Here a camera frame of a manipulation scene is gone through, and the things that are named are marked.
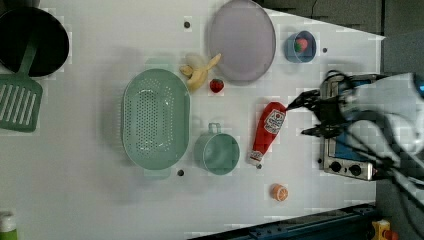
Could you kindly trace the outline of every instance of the spatula handle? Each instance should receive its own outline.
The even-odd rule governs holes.
[[[37,32],[37,28],[35,28],[29,37],[24,57],[22,58],[21,66],[19,67],[19,73],[23,73],[25,75],[29,74],[29,70],[31,69],[38,48],[39,38]]]

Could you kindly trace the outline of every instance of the red fruit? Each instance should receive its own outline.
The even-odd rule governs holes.
[[[304,52],[308,47],[308,40],[304,38],[296,39],[296,43],[294,44],[294,49],[296,52]]]
[[[219,93],[224,88],[224,82],[219,79],[213,79],[209,83],[209,87],[214,93]]]

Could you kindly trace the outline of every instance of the ketchup bottle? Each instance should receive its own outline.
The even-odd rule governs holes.
[[[262,112],[256,128],[255,142],[250,153],[250,162],[259,166],[263,156],[274,141],[286,117],[286,107],[279,102],[270,102]]]

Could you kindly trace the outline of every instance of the blue bowl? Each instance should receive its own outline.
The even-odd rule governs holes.
[[[308,46],[304,52],[296,52],[295,43],[299,38],[304,38],[308,41]],[[317,44],[314,36],[308,31],[302,31],[291,35],[284,43],[284,54],[286,59],[294,63],[306,63],[314,59],[317,52]]]

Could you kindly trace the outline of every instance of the white table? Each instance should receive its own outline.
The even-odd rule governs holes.
[[[262,170],[246,162],[264,104],[287,105],[331,69],[380,69],[381,37],[274,11],[277,52],[269,72],[244,87],[226,82],[224,96],[212,96],[206,84],[192,95],[189,147],[171,176],[149,180],[128,159],[120,141],[126,85],[152,57],[175,63],[185,80],[178,67],[187,52],[207,55],[205,26],[224,2],[42,1],[72,32],[72,56],[41,81],[38,130],[0,130],[0,208],[16,210],[21,240],[185,239],[375,200],[374,182],[319,170],[319,139],[300,135],[316,123],[305,110],[288,114]],[[315,35],[318,54],[308,64],[289,63],[281,46],[301,30]],[[194,164],[194,142],[209,122],[239,141],[239,164],[227,176]],[[269,197],[273,183],[287,186],[286,201]]]

